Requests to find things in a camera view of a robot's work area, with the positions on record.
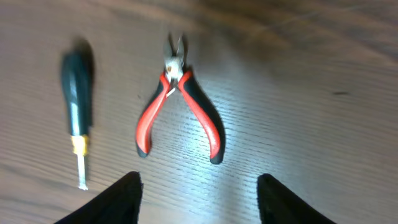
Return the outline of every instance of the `wood grain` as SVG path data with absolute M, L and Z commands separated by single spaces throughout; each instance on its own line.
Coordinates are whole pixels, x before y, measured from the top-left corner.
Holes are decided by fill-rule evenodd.
M 337 223 L 398 222 L 395 1 L 87 0 L 0 2 L 0 223 L 52 223 L 131 170 L 140 223 L 259 223 L 271 173 Z M 162 70 L 167 34 L 226 128 L 211 165 L 181 95 L 134 130 Z M 77 189 L 59 61 L 72 38 L 96 59 L 89 191 Z

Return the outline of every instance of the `red handle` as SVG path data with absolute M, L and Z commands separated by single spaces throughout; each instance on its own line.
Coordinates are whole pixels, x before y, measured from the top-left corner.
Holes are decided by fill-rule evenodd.
M 207 134 L 210 142 L 210 162 L 221 163 L 225 150 L 225 130 L 216 108 L 201 90 L 191 71 L 183 75 L 178 88 Z
M 150 131 L 151 127 L 159 114 L 160 109 L 166 102 L 166 94 L 169 92 L 170 83 L 167 81 L 165 73 L 160 76 L 159 86 L 139 118 L 136 129 L 136 144 L 138 154 L 145 158 L 150 151 Z

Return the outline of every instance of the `black screwdriver handle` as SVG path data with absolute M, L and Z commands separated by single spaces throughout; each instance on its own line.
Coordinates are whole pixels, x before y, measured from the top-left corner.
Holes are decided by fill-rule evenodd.
M 92 82 L 88 62 L 77 50 L 64 55 L 61 71 L 71 136 L 88 135 L 91 126 Z

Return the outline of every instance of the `pliers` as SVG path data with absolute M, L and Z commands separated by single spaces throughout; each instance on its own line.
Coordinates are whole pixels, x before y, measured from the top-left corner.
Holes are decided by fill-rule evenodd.
M 210 162 L 220 164 L 225 151 L 224 126 L 216 108 L 195 80 L 192 70 L 185 66 L 185 55 L 183 38 L 179 38 L 177 51 L 174 51 L 170 37 L 164 45 L 165 67 L 160 75 L 159 85 L 137 124 L 137 152 L 143 158 L 148 155 L 151 147 L 151 127 L 166 98 L 178 89 L 207 134 L 210 142 Z

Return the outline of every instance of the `red and black pliers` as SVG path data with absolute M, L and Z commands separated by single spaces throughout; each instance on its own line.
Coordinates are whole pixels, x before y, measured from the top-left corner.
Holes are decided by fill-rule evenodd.
M 146 157 L 150 151 L 151 127 L 166 98 L 177 88 L 205 130 L 210 142 L 210 162 L 223 161 L 225 130 L 222 120 L 208 97 L 204 94 L 192 71 L 185 66 L 185 47 L 182 38 L 174 52 L 171 38 L 164 46 L 165 68 L 160 75 L 159 85 L 139 118 L 136 129 L 137 152 Z

